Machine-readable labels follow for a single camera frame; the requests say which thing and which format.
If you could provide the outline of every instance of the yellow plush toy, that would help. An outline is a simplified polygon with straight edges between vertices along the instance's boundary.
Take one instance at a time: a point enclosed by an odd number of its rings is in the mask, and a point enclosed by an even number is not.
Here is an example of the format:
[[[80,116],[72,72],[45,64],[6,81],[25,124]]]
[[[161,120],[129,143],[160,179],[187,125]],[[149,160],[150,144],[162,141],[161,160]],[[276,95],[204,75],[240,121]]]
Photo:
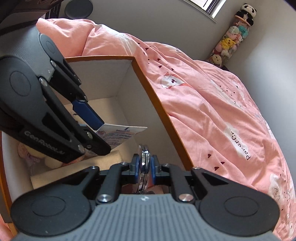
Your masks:
[[[226,38],[221,41],[222,48],[226,50],[229,50],[235,44],[235,41],[232,41],[230,38]]]

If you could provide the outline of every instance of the white logo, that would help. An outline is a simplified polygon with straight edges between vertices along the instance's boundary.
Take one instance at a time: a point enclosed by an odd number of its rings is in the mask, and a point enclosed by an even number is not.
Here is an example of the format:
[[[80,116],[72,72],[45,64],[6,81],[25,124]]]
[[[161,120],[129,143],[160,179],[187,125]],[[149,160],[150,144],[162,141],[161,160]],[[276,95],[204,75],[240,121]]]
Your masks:
[[[41,144],[41,145],[47,147],[48,149],[53,150],[53,151],[56,152],[56,153],[59,153],[59,154],[61,154],[61,155],[64,155],[64,154],[65,154],[65,152],[63,152],[63,151],[61,151],[61,150],[59,151],[57,148],[55,148],[55,147],[51,146],[50,144],[46,143],[44,140],[39,139],[38,137],[34,136],[34,135],[31,134],[31,132],[29,132],[29,131],[25,131],[24,134],[25,134],[26,136],[30,137],[31,139],[33,139],[34,141],[38,142],[39,144]]]
[[[148,201],[149,198],[147,196],[144,196],[144,197],[141,197],[141,200],[145,202],[145,201]]]

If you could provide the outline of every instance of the white wall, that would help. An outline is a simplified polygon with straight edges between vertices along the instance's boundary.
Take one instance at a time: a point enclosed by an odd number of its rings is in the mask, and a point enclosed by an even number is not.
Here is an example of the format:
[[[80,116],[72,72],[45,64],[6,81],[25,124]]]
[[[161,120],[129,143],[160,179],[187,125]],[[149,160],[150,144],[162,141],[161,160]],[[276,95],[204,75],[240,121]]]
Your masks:
[[[61,17],[67,1],[62,3]],[[229,28],[234,14],[246,2],[246,0],[226,0],[215,17],[217,21],[215,23],[183,0],[91,1],[94,10],[89,19],[97,24],[105,24],[143,41],[175,46],[192,59],[200,60],[207,58]]]
[[[263,0],[249,36],[226,66],[248,89],[296,180],[296,11]]]

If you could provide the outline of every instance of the open box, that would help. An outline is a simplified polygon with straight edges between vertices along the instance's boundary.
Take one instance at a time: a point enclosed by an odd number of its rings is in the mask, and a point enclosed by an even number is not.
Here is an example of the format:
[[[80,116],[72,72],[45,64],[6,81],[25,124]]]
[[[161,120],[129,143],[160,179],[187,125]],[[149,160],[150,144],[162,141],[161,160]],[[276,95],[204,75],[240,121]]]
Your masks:
[[[114,149],[119,150],[124,161],[131,162],[139,144],[145,144],[161,164],[176,164],[183,169],[192,167],[172,122],[134,57],[84,56],[67,61],[81,79],[81,89],[89,105],[105,123],[148,127]],[[68,105],[67,109],[72,108],[68,100],[58,93],[57,96]],[[4,170],[0,166],[0,175],[7,208],[17,197],[33,189],[27,166],[18,156],[17,145],[18,141],[2,133]]]

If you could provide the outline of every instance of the pink bedding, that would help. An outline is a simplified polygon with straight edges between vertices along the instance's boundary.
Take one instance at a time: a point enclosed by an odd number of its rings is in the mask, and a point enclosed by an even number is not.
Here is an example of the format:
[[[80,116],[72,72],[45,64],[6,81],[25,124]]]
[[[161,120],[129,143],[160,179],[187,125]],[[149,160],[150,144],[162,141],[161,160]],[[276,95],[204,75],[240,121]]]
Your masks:
[[[64,57],[135,56],[195,166],[269,194],[278,203],[274,234],[295,235],[293,181],[268,124],[242,82],[166,44],[143,42],[90,20],[40,19]]]

